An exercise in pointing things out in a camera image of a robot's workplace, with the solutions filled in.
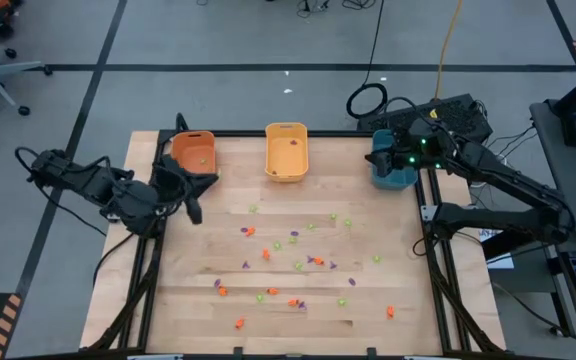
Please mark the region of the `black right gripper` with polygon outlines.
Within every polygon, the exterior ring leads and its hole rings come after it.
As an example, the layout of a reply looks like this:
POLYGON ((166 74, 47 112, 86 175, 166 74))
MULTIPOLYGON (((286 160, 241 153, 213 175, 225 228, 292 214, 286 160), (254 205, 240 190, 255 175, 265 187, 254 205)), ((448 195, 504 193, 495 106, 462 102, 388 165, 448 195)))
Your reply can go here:
POLYGON ((418 118, 408 128, 397 128, 394 140, 392 152, 379 149, 365 156, 374 173, 391 173, 393 167, 441 169, 451 157, 451 135, 440 121, 418 118))

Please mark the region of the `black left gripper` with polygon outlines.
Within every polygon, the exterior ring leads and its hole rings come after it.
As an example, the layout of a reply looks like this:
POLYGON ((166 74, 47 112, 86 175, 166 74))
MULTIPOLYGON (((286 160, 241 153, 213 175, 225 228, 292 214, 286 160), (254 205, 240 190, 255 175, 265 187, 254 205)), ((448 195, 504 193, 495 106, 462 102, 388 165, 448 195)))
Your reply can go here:
POLYGON ((154 184, 161 216, 176 213, 182 204, 194 225, 203 221, 199 197, 218 180, 216 173, 193 173, 181 168, 170 155, 154 163, 154 184))

